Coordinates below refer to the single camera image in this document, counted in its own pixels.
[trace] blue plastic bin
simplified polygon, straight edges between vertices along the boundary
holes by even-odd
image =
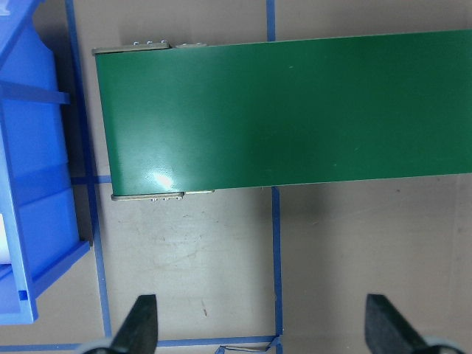
[[[0,325],[34,322],[36,298],[90,248],[67,169],[69,97],[32,25],[38,2],[0,0]]]

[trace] white paper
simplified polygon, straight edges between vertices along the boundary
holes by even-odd
[[[10,253],[8,252],[7,233],[5,232],[5,224],[3,215],[0,214],[0,264],[11,264]]]

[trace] green belt surface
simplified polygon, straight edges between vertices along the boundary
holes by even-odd
[[[472,171],[472,31],[96,55],[115,195]]]

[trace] concrete floor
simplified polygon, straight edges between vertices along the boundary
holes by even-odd
[[[96,174],[109,175],[91,49],[133,41],[266,40],[263,0],[79,0],[74,3]],[[63,0],[35,14],[71,92]],[[466,0],[276,1],[277,40],[472,27]],[[75,106],[65,108],[70,170],[84,176]],[[97,185],[112,330],[138,294],[159,297],[161,339],[274,334],[271,191],[218,190],[183,201],[112,202]],[[386,294],[424,335],[472,351],[472,176],[281,187],[286,353],[368,353],[364,300]],[[91,233],[86,188],[75,187]],[[93,251],[38,300],[40,319],[2,327],[0,345],[82,343],[103,336]],[[158,348],[213,353],[218,346]]]

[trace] blue painted tape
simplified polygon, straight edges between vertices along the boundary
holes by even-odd
[[[282,342],[280,342],[280,343],[275,347],[275,354],[283,354]]]
[[[178,339],[159,341],[157,347],[190,347],[193,345],[226,345],[243,343],[269,343],[274,336],[252,337],[228,337],[228,338],[203,338],[203,339]],[[64,344],[25,344],[25,345],[0,345],[0,353],[5,352],[43,352],[75,350],[79,343]]]
[[[80,344],[66,343],[66,344],[25,344],[25,345],[2,345],[0,346],[0,353],[5,352],[54,352],[64,350],[75,350]]]
[[[88,206],[90,208],[91,227],[94,236],[95,261],[97,263],[97,277],[100,292],[100,304],[102,308],[103,331],[105,336],[111,336],[110,308],[108,305],[108,295],[106,290],[105,264],[103,262],[100,222],[98,218],[97,196],[94,184],[94,159],[92,156],[91,142],[89,137],[89,124],[87,120],[85,97],[83,94],[82,68],[80,67],[79,43],[77,39],[77,25],[75,23],[73,0],[66,0],[66,14],[69,25],[69,39],[71,41],[77,109],[79,111],[80,136],[82,138],[82,149],[86,170]]]
[[[275,41],[275,0],[265,0],[267,16],[267,41]]]
[[[96,184],[111,183],[111,176],[95,176],[95,183]]]
[[[282,239],[280,234],[280,192],[272,187],[272,246],[274,248],[275,333],[283,334]]]

